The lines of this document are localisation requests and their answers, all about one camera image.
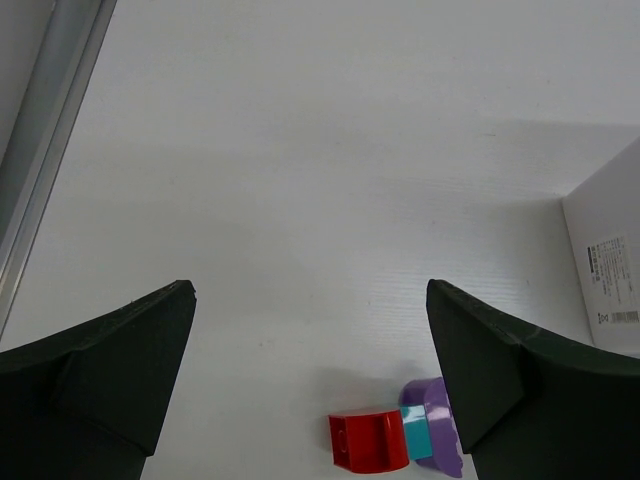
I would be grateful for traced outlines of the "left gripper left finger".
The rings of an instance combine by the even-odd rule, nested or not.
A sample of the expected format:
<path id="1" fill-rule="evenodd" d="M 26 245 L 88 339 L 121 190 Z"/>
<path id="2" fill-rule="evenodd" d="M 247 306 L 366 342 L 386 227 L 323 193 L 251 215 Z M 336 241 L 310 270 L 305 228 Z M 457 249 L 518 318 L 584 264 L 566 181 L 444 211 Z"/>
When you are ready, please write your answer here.
<path id="1" fill-rule="evenodd" d="M 153 456 L 196 310 L 178 280 L 1 354 L 4 479 L 138 479 Z"/>

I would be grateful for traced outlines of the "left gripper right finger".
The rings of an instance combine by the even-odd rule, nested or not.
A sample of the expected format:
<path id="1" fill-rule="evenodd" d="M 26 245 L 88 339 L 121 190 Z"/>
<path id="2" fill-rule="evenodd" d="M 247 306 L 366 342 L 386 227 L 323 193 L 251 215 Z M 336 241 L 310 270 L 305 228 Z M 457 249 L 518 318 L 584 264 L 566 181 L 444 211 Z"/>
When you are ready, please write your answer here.
<path id="1" fill-rule="evenodd" d="M 636 479 L 639 361 L 506 314 L 444 280 L 426 310 L 480 479 Z"/>

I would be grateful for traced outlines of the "purple flower lego piece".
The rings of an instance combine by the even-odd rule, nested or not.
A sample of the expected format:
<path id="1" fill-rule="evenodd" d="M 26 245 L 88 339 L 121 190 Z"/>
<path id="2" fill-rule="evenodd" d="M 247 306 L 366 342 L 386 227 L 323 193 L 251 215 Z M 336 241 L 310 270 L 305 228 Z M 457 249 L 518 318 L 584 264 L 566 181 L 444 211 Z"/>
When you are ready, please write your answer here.
<path id="1" fill-rule="evenodd" d="M 451 478 L 463 476 L 463 459 L 445 382 L 442 377 L 408 382 L 401 390 L 399 407 L 423 405 L 433 447 L 430 458 L 413 461 L 422 468 L 437 470 Z"/>

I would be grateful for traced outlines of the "red cylinder lego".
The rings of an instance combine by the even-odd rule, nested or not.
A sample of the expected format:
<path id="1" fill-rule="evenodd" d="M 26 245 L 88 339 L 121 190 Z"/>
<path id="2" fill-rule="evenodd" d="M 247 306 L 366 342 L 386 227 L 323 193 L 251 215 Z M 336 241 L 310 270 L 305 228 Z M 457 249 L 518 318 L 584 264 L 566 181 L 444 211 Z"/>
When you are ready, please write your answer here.
<path id="1" fill-rule="evenodd" d="M 354 474 L 388 473 L 409 465 L 399 408 L 369 408 L 327 416 L 335 466 Z"/>

